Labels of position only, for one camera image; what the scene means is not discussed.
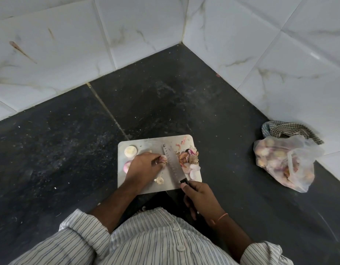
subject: hand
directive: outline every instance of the hand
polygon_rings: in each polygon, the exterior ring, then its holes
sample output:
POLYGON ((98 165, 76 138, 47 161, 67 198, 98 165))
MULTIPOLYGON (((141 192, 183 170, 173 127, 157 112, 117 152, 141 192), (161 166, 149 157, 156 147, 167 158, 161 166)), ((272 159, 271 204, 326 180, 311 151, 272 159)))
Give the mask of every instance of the hand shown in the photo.
POLYGON ((191 186, 181 183, 181 189, 185 193, 184 202, 190 208, 192 218, 196 220, 196 211, 198 211, 205 218, 207 224, 212 227, 213 222, 225 214, 225 211, 221 208, 208 184, 197 181, 188 183, 191 186))
POLYGON ((159 156, 160 154, 149 152, 137 155, 129 166, 125 182, 132 182, 141 191, 165 167, 164 163, 152 166, 152 164, 155 164, 152 161, 159 158, 159 156))

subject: transparent plastic bag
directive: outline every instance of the transparent plastic bag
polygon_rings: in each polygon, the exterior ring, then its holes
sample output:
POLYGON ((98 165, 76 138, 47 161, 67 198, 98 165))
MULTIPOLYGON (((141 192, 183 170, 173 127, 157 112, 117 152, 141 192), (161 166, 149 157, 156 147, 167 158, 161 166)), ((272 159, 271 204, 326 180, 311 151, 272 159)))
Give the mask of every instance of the transparent plastic bag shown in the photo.
POLYGON ((314 181, 314 161, 323 155, 311 138, 268 136, 253 144, 256 164, 264 168, 280 184, 299 192, 307 192, 314 181))

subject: orange thread bracelet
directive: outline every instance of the orange thread bracelet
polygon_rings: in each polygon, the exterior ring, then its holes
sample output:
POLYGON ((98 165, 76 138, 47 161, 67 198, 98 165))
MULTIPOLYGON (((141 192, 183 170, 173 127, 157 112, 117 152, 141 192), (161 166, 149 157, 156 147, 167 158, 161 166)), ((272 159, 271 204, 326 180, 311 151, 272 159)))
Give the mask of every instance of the orange thread bracelet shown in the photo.
POLYGON ((225 213, 225 214, 221 215, 221 217, 218 218, 216 222, 214 222, 214 220, 211 219, 211 221, 213 222, 213 225, 216 225, 216 224, 218 223, 218 221, 221 220, 221 219, 222 219, 223 217, 225 217, 226 215, 229 215, 229 214, 228 214, 228 213, 225 213))

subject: knife blade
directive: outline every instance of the knife blade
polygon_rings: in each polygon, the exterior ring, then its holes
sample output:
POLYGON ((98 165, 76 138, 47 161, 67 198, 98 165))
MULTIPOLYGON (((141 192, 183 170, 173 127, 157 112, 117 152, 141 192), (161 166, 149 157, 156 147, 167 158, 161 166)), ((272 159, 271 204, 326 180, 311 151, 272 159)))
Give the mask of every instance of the knife blade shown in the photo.
POLYGON ((170 145, 163 144, 163 150, 165 156, 168 158, 168 163, 170 167, 170 171, 172 173, 173 178, 176 179, 179 184, 186 183, 188 184, 185 173, 183 172, 180 163, 178 162, 178 157, 175 155, 174 150, 170 145))

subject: shirt cuff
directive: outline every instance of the shirt cuff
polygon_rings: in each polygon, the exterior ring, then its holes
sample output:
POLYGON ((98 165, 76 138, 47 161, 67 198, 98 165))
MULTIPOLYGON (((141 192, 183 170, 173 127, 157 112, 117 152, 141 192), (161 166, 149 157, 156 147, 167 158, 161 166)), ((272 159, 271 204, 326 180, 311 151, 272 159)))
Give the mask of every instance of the shirt cuff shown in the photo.
POLYGON ((282 248, 279 245, 270 242, 253 243, 244 251, 240 264, 256 265, 256 264, 279 264, 293 265, 293 262, 282 255, 282 248))
POLYGON ((99 259, 108 254, 110 234, 94 216, 76 209, 60 224, 59 230, 67 228, 78 233, 95 250, 99 259))

